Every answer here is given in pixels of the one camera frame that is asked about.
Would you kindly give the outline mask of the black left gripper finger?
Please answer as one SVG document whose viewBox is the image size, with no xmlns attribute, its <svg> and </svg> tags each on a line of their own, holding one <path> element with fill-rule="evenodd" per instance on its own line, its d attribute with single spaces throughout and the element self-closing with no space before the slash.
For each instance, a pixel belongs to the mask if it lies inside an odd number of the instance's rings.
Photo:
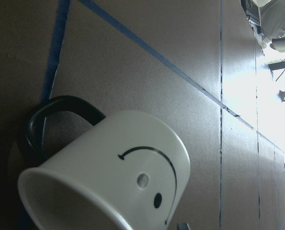
<svg viewBox="0 0 285 230">
<path fill-rule="evenodd" d="M 190 230 L 188 223 L 178 223 L 177 230 Z"/>
</svg>

